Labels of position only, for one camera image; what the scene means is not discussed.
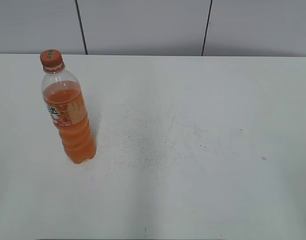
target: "gray wall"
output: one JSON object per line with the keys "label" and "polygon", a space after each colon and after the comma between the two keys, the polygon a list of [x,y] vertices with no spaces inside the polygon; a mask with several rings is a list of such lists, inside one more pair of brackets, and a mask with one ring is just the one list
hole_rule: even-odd
{"label": "gray wall", "polygon": [[306,0],[213,0],[205,56],[306,56]]}
{"label": "gray wall", "polygon": [[[78,0],[89,54],[200,56],[211,0]],[[0,0],[0,53],[85,54],[74,0]],[[204,56],[306,56],[306,0],[213,0]]]}

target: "plastic bottle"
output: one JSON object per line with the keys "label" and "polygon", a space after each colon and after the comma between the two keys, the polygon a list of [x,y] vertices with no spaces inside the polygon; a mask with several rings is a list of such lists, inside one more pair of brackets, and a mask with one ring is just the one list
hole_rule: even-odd
{"label": "plastic bottle", "polygon": [[61,53],[50,49],[41,53],[45,77],[42,95],[54,125],[58,128],[66,154],[76,164],[91,159],[96,152],[88,115],[77,78],[65,70]]}

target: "orange bottle cap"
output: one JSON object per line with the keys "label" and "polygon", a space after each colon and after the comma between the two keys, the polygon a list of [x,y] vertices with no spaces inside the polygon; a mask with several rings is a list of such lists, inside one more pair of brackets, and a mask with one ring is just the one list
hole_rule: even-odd
{"label": "orange bottle cap", "polygon": [[65,68],[63,58],[58,50],[50,49],[41,53],[43,69],[47,73],[57,73]]}

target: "white table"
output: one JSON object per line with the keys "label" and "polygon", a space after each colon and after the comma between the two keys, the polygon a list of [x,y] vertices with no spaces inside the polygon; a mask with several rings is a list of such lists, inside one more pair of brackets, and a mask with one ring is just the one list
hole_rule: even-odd
{"label": "white table", "polygon": [[39,56],[0,54],[0,240],[306,240],[306,58],[64,62],[97,140],[80,165]]}

